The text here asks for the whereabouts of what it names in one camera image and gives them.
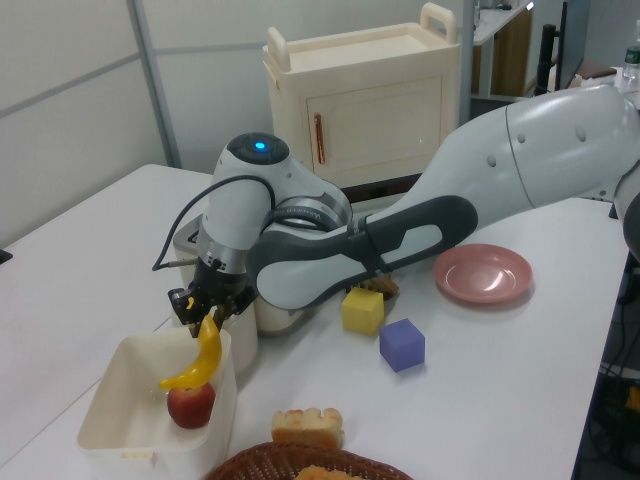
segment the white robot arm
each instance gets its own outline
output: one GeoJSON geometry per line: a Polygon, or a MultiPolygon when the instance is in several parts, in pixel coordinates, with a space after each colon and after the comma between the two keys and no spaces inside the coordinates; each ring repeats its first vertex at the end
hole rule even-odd
{"type": "Polygon", "coordinates": [[[453,247],[505,217],[621,179],[616,208],[640,253],[640,117],[615,88],[565,90],[515,103],[453,132],[396,204],[317,235],[274,227],[252,247],[249,276],[284,309],[453,247]]]}
{"type": "Polygon", "coordinates": [[[224,318],[258,294],[282,309],[311,307],[493,222],[620,179],[615,205],[638,256],[639,158],[631,102],[609,86],[565,90],[460,127],[402,199],[353,222],[343,193],[291,158],[284,142],[242,135],[214,172],[214,183],[232,183],[210,194],[194,282],[169,296],[183,323],[194,321],[184,317],[189,297],[202,311],[226,304],[224,318]]]}

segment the wicker basket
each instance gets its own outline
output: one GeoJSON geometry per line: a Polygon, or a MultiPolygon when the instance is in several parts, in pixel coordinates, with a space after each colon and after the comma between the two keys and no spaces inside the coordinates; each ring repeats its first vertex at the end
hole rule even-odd
{"type": "Polygon", "coordinates": [[[214,470],[207,480],[293,480],[310,465],[342,470],[367,480],[411,480],[384,463],[344,450],[303,443],[263,443],[248,448],[214,470]]]}

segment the yellow banana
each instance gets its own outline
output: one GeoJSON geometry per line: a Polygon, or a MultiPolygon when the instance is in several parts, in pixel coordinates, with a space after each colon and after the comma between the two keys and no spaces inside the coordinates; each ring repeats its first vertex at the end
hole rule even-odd
{"type": "Polygon", "coordinates": [[[211,315],[202,320],[198,333],[200,354],[180,375],[161,380],[160,388],[197,388],[204,385],[216,373],[222,358],[222,341],[220,332],[211,315]]]}

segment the door handle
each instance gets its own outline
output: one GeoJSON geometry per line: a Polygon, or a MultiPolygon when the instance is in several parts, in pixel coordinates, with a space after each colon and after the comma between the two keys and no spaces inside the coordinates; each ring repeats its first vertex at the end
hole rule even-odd
{"type": "Polygon", "coordinates": [[[324,165],[324,138],[322,137],[322,116],[316,112],[313,114],[313,121],[316,127],[316,143],[318,146],[318,163],[324,165]]]}

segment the bread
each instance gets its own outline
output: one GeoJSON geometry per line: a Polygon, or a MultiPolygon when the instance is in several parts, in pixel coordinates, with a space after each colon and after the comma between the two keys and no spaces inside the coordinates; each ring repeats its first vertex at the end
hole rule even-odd
{"type": "Polygon", "coordinates": [[[330,472],[322,467],[312,465],[303,470],[294,480],[363,480],[361,477],[352,477],[348,473],[334,470],[330,472]]]}
{"type": "Polygon", "coordinates": [[[342,415],[335,408],[276,412],[271,422],[274,442],[302,442],[338,448],[342,441],[342,415]]]}

